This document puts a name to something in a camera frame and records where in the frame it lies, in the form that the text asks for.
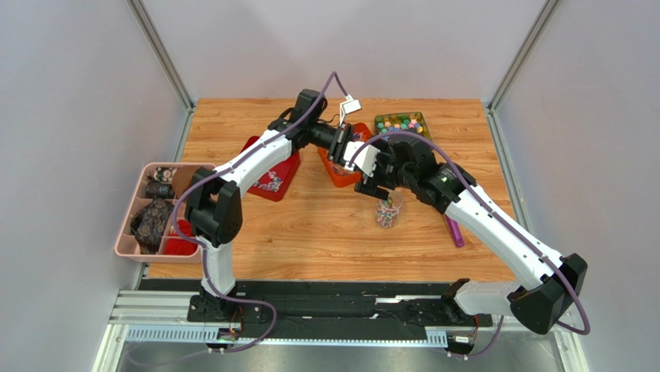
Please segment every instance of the clear plastic cup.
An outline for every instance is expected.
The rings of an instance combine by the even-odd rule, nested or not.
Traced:
[[[403,196],[396,191],[390,191],[390,196],[386,201],[379,200],[376,204],[376,222],[378,222],[378,225],[385,229],[393,227],[399,214],[401,214],[403,204]]]

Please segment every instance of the green tray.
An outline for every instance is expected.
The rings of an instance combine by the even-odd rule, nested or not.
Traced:
[[[411,127],[415,128],[417,133],[420,133],[429,140],[431,139],[431,134],[428,131],[428,126],[426,125],[426,121],[424,121],[424,116],[421,112],[401,112],[398,114],[378,115],[373,120],[375,134],[396,132]]]

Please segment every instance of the white wall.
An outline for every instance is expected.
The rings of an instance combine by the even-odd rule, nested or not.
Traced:
[[[590,265],[590,367],[657,370],[660,3],[565,1],[499,118],[533,229]]]
[[[544,0],[145,0],[197,98],[492,98]],[[339,90],[333,88],[332,95]]]
[[[113,245],[183,106],[123,0],[0,3],[0,370],[90,370],[137,266]]]

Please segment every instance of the purple pen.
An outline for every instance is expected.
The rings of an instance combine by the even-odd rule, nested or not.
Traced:
[[[445,218],[447,219],[447,225],[449,225],[449,232],[452,234],[452,238],[454,239],[454,244],[458,248],[465,246],[466,242],[463,240],[463,234],[461,233],[461,227],[459,224],[456,223],[456,221],[453,219],[450,219],[447,215],[445,215]]]

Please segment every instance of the wood grain surface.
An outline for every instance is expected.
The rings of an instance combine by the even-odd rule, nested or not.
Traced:
[[[373,127],[376,115],[420,111],[433,141],[470,172],[488,195],[512,213],[483,107],[478,100],[362,99],[347,121]],[[322,116],[339,112],[330,99]],[[250,136],[293,99],[202,99],[194,114],[182,161],[223,164]],[[284,200],[246,194],[243,227],[234,240],[234,274],[242,279],[344,281],[478,281],[514,279],[509,269],[472,233],[456,248],[445,219],[403,190],[403,211],[392,229],[376,224],[376,199],[352,186],[335,188],[314,146]],[[199,264],[154,263],[150,277],[201,277]]]

